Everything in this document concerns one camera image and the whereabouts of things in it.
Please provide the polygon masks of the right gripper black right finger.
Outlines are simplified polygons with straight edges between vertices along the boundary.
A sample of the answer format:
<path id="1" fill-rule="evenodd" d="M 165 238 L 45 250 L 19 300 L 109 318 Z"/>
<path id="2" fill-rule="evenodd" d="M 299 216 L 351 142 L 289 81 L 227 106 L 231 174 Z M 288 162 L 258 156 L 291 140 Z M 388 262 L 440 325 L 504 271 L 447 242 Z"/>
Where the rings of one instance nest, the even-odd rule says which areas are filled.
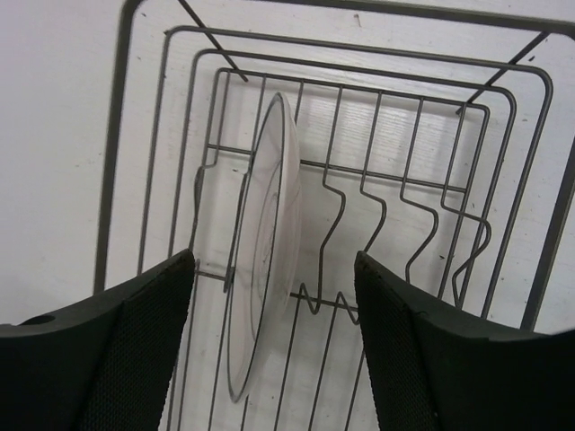
<path id="1" fill-rule="evenodd" d="M 572 331 L 544 335 L 458 310 L 364 251 L 354 287 L 381 429 L 573 429 Z"/>

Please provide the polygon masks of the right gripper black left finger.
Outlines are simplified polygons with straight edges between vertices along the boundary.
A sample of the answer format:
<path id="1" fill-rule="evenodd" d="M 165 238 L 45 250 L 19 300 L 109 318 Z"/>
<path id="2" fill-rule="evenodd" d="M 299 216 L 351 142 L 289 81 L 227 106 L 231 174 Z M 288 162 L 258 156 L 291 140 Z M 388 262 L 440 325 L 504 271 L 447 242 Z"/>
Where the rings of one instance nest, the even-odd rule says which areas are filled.
<path id="1" fill-rule="evenodd" d="M 1 327 L 3 430 L 156 430 L 188 317 L 183 250 L 67 307 Z"/>

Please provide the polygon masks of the white plate with dark rim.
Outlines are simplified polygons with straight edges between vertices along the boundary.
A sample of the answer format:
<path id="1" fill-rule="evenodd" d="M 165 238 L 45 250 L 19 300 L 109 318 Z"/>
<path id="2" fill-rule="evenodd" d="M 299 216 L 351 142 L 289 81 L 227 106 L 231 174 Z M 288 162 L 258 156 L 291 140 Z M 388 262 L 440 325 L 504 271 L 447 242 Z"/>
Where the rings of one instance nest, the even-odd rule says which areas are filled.
<path id="1" fill-rule="evenodd" d="M 234 236 L 228 290 L 226 377 L 242 402 L 270 357 L 295 284 L 302 232 L 300 148 L 287 96 L 276 92 L 261 121 Z"/>

